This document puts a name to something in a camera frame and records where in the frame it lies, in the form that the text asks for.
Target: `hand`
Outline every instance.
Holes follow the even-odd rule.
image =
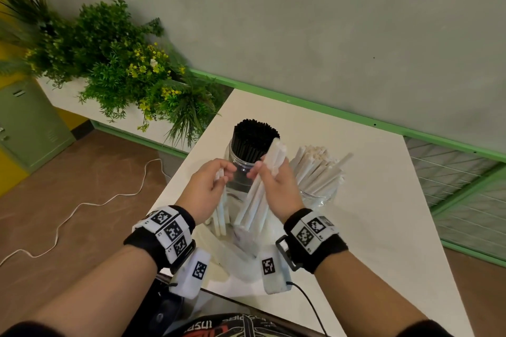
[[[287,158],[279,167],[276,177],[272,177],[271,171],[262,161],[257,161],[246,176],[255,179],[257,174],[264,183],[265,196],[271,211],[283,224],[291,215],[304,208],[297,181]]]
[[[220,168],[223,168],[225,175],[215,181],[216,172]],[[225,184],[233,178],[236,170],[235,165],[221,158],[206,162],[191,176],[176,205],[182,206],[192,215],[195,225],[203,223],[215,210]]]

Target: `brown floor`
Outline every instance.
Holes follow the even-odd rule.
[[[99,131],[74,143],[0,197],[0,259],[17,248],[33,254],[47,250],[58,224],[79,203],[136,192],[144,164],[158,157],[153,149]],[[0,333],[118,250],[165,185],[159,161],[154,161],[137,196],[81,206],[61,228],[54,250],[38,259],[17,254],[4,263]],[[476,337],[506,335],[506,269],[445,251]]]

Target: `green cabinet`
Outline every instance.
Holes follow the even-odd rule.
[[[33,172],[74,141],[34,81],[0,89],[0,147],[22,168]]]

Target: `green foliage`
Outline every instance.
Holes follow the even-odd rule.
[[[137,26],[123,0],[83,5],[72,21],[51,11],[46,0],[5,0],[17,24],[0,21],[0,41],[25,48],[23,58],[0,61],[0,75],[15,72],[50,78],[55,87],[85,77],[79,101],[97,100],[111,121],[136,104],[144,113],[139,127],[168,120],[167,136],[199,138],[223,104],[222,87],[188,71],[185,58],[171,45],[165,52],[147,35],[163,34],[160,19]]]

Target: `forearm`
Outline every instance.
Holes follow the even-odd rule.
[[[315,277],[350,337],[395,337],[427,319],[349,251],[329,255]]]
[[[30,320],[66,337],[120,336],[156,273],[156,264],[146,251],[126,245]]]

